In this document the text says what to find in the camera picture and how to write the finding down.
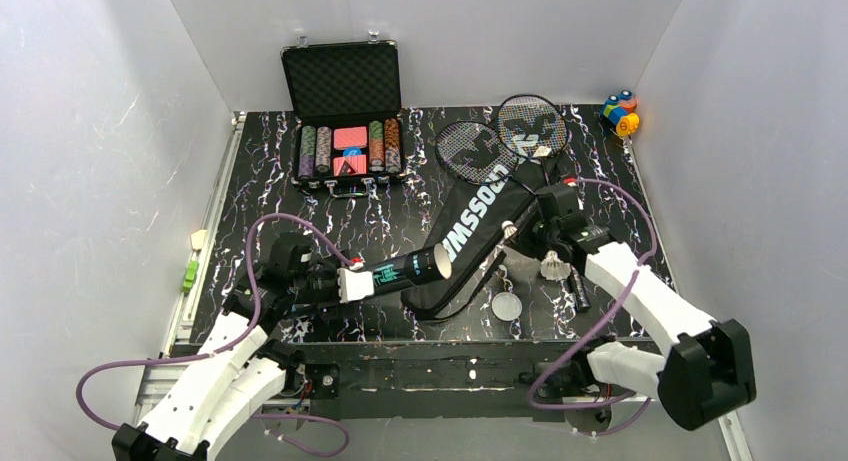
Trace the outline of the clear tube lid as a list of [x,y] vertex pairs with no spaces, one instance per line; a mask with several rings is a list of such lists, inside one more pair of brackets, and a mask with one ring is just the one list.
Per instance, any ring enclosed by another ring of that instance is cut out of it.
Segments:
[[491,310],[498,320],[512,322],[520,318],[523,304],[514,293],[501,292],[492,298]]

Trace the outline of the black shuttlecock tube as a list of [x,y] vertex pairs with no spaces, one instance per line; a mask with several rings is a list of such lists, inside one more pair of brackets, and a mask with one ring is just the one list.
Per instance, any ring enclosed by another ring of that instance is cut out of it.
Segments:
[[332,270],[323,269],[320,276],[305,282],[294,296],[290,306],[285,308],[287,319],[312,316],[332,308],[347,304],[339,301],[337,271],[350,269],[353,271],[371,271],[375,294],[362,301],[399,293],[437,281],[448,280],[452,276],[452,255],[441,244],[425,247],[404,256],[372,263],[363,267],[339,267]]

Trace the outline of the white shuttlecock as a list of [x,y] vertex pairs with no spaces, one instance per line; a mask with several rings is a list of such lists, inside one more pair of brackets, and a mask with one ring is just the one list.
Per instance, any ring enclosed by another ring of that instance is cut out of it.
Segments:
[[566,280],[571,275],[571,266],[556,251],[549,250],[540,262],[540,275],[548,281]]
[[509,221],[509,220],[506,220],[501,224],[501,229],[502,229],[502,233],[503,233],[503,235],[502,235],[503,241],[508,241],[508,240],[514,238],[518,233],[517,226],[512,221]]

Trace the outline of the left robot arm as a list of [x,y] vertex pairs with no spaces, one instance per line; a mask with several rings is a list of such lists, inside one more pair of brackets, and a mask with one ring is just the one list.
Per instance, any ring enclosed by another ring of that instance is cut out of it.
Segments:
[[303,390],[303,351],[272,338],[295,297],[335,301],[338,261],[315,270],[313,242],[284,233],[267,260],[250,266],[199,352],[163,399],[136,425],[123,424],[111,445],[118,460],[213,460],[272,397]]

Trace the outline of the black racket bag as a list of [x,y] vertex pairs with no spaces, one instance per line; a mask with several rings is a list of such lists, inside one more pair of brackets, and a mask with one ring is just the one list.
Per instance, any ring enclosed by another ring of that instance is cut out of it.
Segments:
[[515,175],[516,180],[491,185],[460,180],[453,184],[424,242],[426,247],[439,243],[445,248],[452,275],[401,294],[403,305],[418,319],[437,317],[502,239],[502,223],[517,222],[533,208],[533,192],[545,186],[542,167],[526,162]]

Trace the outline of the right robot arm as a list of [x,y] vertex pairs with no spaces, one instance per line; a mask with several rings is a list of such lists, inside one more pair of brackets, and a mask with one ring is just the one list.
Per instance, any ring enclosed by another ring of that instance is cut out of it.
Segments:
[[[690,304],[657,277],[606,228],[591,224],[579,206],[575,182],[537,191],[539,221],[521,240],[538,257],[554,253],[567,266],[616,301],[577,343],[530,385],[530,406],[555,410],[537,393],[560,370],[578,386],[612,385],[627,396],[657,401],[679,427],[694,431],[757,397],[751,338],[735,319],[723,322]],[[657,353],[641,351],[600,334],[610,318],[626,310],[647,330]]]

